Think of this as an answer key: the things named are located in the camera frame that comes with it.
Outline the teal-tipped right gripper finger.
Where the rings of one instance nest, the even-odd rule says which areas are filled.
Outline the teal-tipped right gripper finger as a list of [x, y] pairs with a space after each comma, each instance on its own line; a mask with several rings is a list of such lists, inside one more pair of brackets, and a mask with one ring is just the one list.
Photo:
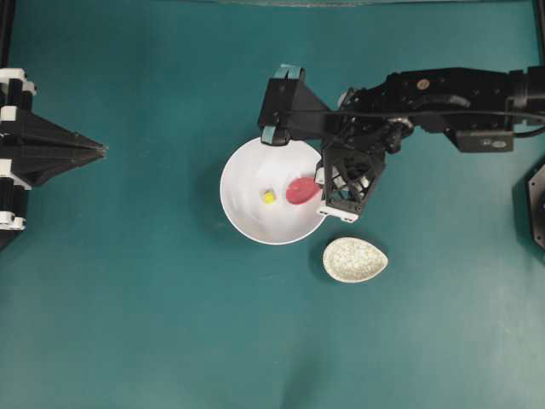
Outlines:
[[284, 147], [290, 140], [289, 131], [278, 126], [267, 125], [261, 131], [261, 143], [269, 147]]
[[299, 80], [305, 77], [305, 69], [301, 66], [294, 66], [289, 64], [281, 64], [275, 72], [275, 78], [277, 79], [294, 79]]

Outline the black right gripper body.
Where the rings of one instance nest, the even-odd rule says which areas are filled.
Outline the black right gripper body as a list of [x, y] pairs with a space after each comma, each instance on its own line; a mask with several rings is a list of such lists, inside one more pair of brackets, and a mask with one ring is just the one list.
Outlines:
[[289, 131], [291, 141], [332, 138], [340, 129], [339, 119], [302, 79], [268, 81], [258, 127], [278, 126]]

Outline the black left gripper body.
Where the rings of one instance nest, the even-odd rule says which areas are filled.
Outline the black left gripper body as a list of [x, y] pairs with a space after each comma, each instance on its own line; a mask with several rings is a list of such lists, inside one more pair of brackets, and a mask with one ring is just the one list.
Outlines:
[[1, 70], [1, 248], [26, 229], [30, 191], [104, 158], [106, 147], [32, 111], [36, 85], [20, 68]]

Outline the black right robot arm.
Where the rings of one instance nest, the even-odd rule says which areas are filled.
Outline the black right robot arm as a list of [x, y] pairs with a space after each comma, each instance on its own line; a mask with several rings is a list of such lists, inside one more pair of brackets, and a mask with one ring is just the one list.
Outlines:
[[337, 109], [283, 66], [267, 84], [258, 118], [262, 143], [320, 140], [366, 154], [396, 153], [420, 128], [462, 153], [506, 153], [515, 139], [544, 131], [544, 69], [511, 72], [446, 68], [389, 75], [371, 89], [349, 89]]

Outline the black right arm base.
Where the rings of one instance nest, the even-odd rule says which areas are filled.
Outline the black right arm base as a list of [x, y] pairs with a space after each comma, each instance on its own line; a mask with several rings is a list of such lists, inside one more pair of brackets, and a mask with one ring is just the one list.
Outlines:
[[544, 157], [519, 178], [512, 199], [517, 240], [526, 252], [544, 261]]

